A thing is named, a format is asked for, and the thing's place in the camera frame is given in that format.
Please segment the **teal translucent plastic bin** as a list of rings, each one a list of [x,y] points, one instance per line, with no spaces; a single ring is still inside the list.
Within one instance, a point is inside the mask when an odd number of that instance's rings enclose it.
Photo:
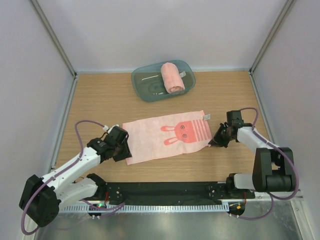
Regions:
[[[196,77],[190,66],[183,60],[170,60],[174,64],[184,84],[184,90],[169,93],[161,68],[165,62],[139,67],[131,73],[133,89],[138,97],[145,102],[155,102],[188,93],[196,85]]]

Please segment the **long pink towel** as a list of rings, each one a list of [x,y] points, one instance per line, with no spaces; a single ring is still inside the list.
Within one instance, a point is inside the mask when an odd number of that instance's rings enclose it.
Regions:
[[[171,62],[162,65],[161,77],[163,79],[165,90],[169,94],[181,92],[185,90],[182,77],[180,76],[177,66]]]

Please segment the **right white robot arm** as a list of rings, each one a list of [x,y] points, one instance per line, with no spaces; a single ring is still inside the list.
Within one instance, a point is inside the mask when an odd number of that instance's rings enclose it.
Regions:
[[[231,141],[244,144],[254,153],[251,174],[232,173],[227,178],[225,192],[237,198],[244,190],[268,193],[278,200],[290,200],[299,190],[299,177],[294,166],[293,151],[280,147],[262,136],[255,128],[258,110],[253,123],[242,118],[243,109],[226,113],[226,122],[221,123],[209,146],[227,148]]]

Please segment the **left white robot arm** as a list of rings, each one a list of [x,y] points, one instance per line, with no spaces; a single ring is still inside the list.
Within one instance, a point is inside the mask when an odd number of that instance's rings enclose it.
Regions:
[[[49,225],[65,207],[87,198],[101,200],[107,183],[95,173],[77,181],[88,170],[113,159],[122,161],[132,156],[129,133],[118,125],[106,129],[102,137],[90,140],[80,153],[58,169],[25,183],[19,207],[23,217],[31,218],[38,227]]]

